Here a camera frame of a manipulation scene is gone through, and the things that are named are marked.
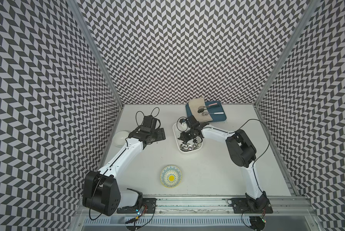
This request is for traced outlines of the white storage box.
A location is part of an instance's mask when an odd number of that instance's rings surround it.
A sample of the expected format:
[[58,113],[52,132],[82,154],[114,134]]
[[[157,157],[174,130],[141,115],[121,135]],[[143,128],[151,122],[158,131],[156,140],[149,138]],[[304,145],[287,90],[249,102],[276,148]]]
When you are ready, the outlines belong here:
[[179,140],[181,133],[185,130],[185,132],[190,131],[190,128],[188,128],[187,124],[176,122],[172,126],[173,134],[175,137],[175,141],[177,144],[177,147],[180,152],[183,154],[190,154],[193,152],[196,152],[200,150],[203,147],[203,140],[200,137],[196,137],[192,140],[189,140],[187,143],[184,143],[182,140]]

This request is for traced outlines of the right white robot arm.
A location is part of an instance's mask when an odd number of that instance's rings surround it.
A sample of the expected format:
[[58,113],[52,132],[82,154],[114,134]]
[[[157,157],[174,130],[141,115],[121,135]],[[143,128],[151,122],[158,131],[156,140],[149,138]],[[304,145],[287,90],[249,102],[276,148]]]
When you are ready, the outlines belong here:
[[257,178],[257,150],[246,132],[242,129],[224,131],[208,123],[201,123],[195,127],[191,126],[187,131],[182,131],[177,139],[186,144],[198,137],[201,140],[206,138],[226,144],[230,159],[241,168],[241,174],[246,186],[246,207],[244,211],[251,213],[267,212],[270,201],[266,192],[260,187]]

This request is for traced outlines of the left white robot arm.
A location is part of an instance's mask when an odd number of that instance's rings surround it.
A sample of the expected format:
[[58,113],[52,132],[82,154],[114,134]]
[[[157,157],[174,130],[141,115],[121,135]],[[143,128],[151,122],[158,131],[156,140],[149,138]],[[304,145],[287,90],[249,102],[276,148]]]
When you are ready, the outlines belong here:
[[143,203],[143,193],[131,188],[121,190],[119,177],[147,145],[165,139],[163,128],[150,132],[135,129],[129,133],[125,145],[108,163],[86,175],[83,206],[106,216],[111,216],[121,208],[139,211]]

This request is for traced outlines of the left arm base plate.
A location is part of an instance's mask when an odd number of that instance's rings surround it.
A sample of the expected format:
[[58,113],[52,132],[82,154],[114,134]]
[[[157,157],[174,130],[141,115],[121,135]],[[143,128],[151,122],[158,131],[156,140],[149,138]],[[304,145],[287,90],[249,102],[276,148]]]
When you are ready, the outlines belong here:
[[154,214],[156,210],[157,198],[143,198],[137,201],[135,206],[123,207],[117,209],[118,214],[134,214],[136,215],[142,207],[145,207],[146,214]]

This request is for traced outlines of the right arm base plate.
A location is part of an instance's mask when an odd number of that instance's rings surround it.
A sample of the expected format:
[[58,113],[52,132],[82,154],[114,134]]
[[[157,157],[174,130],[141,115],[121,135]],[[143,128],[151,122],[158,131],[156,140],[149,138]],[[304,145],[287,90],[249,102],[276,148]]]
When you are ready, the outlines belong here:
[[231,207],[235,214],[251,213],[251,214],[272,214],[273,208],[268,198],[231,198]]

